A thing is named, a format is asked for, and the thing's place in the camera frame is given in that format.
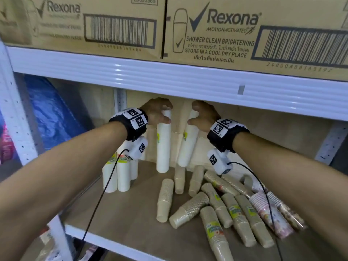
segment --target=barcode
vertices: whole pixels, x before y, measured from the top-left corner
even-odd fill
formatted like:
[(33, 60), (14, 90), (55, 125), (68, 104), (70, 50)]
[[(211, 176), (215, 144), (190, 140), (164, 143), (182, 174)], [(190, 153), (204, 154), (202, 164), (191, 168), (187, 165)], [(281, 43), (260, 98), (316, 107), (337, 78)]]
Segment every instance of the barcode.
[(251, 59), (348, 68), (348, 31), (261, 26)]
[(85, 41), (155, 48), (156, 20), (84, 14)]

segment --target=black cable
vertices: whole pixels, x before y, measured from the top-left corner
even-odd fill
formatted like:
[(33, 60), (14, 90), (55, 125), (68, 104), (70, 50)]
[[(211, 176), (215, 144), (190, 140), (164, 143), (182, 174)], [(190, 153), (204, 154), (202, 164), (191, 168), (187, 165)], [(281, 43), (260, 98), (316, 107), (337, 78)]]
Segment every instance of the black cable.
[(91, 218), (90, 218), (90, 220), (89, 220), (89, 223), (88, 223), (88, 225), (87, 225), (85, 234), (84, 234), (84, 236), (82, 237), (82, 244), (81, 244), (81, 246), (80, 246), (80, 250), (77, 252), (77, 254), (76, 254), (75, 258), (74, 258), (74, 261), (77, 261), (77, 260), (79, 259), (79, 257), (80, 257), (80, 254), (81, 254), (81, 252), (82, 252), (82, 248), (84, 247), (84, 245), (85, 245), (85, 243), (86, 243), (86, 242), (85, 242), (85, 237), (86, 237), (86, 235), (87, 235), (87, 232), (88, 232), (88, 229), (89, 229), (89, 227), (90, 227), (90, 224), (92, 223), (94, 214), (95, 214), (95, 212), (97, 211), (97, 208), (98, 208), (98, 206), (99, 206), (99, 203), (100, 203), (100, 201), (102, 200), (102, 198), (103, 198), (103, 196), (104, 196), (104, 193), (105, 193), (105, 191), (106, 191), (106, 189), (107, 189), (107, 186), (108, 186), (108, 184), (109, 184), (109, 182), (110, 182), (110, 180), (111, 180), (111, 177), (112, 177), (112, 175), (113, 175), (113, 171), (114, 171), (115, 168), (116, 168), (117, 161), (118, 161), (118, 159), (120, 158), (120, 156), (122, 155), (122, 153), (123, 153), (124, 151), (129, 151), (129, 150), (128, 150), (128, 149), (123, 149), (122, 152), (118, 155), (118, 157), (117, 157), (117, 159), (116, 159), (115, 166), (113, 166), (113, 169), (112, 169), (112, 171), (111, 171), (109, 180), (107, 181), (107, 184), (105, 185), (105, 188), (104, 188), (104, 190), (103, 190), (103, 193), (102, 193), (102, 195), (100, 196), (99, 201), (98, 201), (97, 205), (96, 205), (95, 208), (94, 208), (94, 211), (93, 211), (93, 213), (92, 213), (92, 216), (91, 216)]
[[(275, 231), (276, 231), (276, 226), (274, 225), (273, 214), (272, 214), (272, 209), (271, 209), (271, 203), (269, 202), (268, 196), (267, 196), (267, 194), (266, 194), (266, 190), (265, 190), (265, 188), (264, 188), (262, 182), (261, 182), (261, 181), (259, 180), (259, 178), (255, 175), (255, 173), (254, 173), (253, 171), (251, 171), (251, 169), (248, 168), (247, 166), (244, 166), (243, 164), (238, 163), (238, 162), (229, 162), (227, 165), (230, 165), (230, 164), (238, 164), (238, 165), (240, 165), (240, 166), (242, 166), (242, 167), (245, 167), (247, 170), (249, 170), (249, 171), (255, 176), (255, 178), (256, 178), (256, 179), (258, 180), (258, 182), (260, 183), (260, 185), (261, 185), (261, 187), (262, 187), (262, 189), (263, 189), (263, 192), (264, 192), (264, 194), (266, 195), (266, 199), (267, 199), (268, 206), (269, 206), (269, 212), (270, 212), (270, 214), (271, 214), (271, 220), (272, 220), (273, 230), (274, 230), (274, 232), (275, 232)], [(283, 261), (283, 256), (281, 255), (281, 249), (280, 249), (280, 247), (279, 247), (278, 238), (277, 238), (277, 237), (276, 237), (276, 246), (277, 246), (277, 249), (278, 249), (279, 257), (280, 257), (281, 261)]]

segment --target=pink cup stack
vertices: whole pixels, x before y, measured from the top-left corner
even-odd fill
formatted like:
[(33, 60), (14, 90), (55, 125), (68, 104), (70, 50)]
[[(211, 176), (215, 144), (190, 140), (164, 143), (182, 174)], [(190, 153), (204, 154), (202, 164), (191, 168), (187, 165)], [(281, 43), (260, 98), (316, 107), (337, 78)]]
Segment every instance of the pink cup stack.
[(290, 226), (287, 220), (285, 220), (274, 203), (269, 199), (275, 226), (274, 231), (266, 194), (264, 194), (263, 192), (256, 193), (249, 199), (249, 201), (254, 206), (255, 210), (261, 216), (263, 221), (268, 225), (269, 228), (273, 230), (273, 232), (275, 232), (275, 234), (279, 238), (283, 239), (294, 232), (293, 228)]

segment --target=person's right arm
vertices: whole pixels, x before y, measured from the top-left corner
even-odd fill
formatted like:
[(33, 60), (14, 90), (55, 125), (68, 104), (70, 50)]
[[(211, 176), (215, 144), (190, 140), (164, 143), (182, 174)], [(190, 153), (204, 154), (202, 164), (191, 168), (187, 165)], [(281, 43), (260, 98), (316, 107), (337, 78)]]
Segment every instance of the person's right arm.
[[(189, 124), (208, 133), (219, 114), (203, 101), (192, 107), (199, 116)], [(269, 190), (348, 258), (348, 176), (247, 132), (236, 135), (233, 149)]]

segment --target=person's left hand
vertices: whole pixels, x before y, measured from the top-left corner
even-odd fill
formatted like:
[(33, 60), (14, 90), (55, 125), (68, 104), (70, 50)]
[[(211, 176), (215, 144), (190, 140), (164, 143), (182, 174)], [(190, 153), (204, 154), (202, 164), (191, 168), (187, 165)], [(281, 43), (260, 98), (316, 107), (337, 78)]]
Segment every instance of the person's left hand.
[(150, 99), (146, 104), (140, 107), (148, 118), (148, 125), (157, 125), (159, 123), (171, 123), (171, 120), (164, 116), (162, 110), (172, 109), (173, 105), (170, 100), (157, 97), (156, 99)]

